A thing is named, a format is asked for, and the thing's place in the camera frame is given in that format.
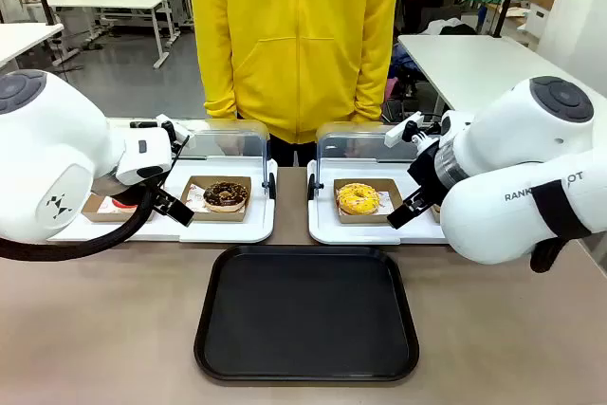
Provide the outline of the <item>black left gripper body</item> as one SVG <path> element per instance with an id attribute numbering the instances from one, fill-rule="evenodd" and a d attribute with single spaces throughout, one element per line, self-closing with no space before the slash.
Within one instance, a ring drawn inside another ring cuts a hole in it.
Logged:
<path id="1" fill-rule="evenodd" d="M 151 207 L 156 206 L 158 188 L 164 183 L 164 174 L 144 179 L 138 184 L 127 188 L 121 193 L 112 195 L 112 198 L 124 206 L 138 206 L 144 200 L 151 201 Z"/>

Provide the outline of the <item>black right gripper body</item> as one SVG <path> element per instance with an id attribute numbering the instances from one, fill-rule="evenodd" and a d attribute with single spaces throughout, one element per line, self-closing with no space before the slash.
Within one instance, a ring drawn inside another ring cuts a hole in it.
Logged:
<path id="1" fill-rule="evenodd" d="M 418 189 L 410 196 L 412 201 L 442 202 L 447 195 L 448 189 L 440 181 L 434 166 L 438 150 L 439 140 L 435 139 L 409 167 L 409 175 L 418 184 Z"/>

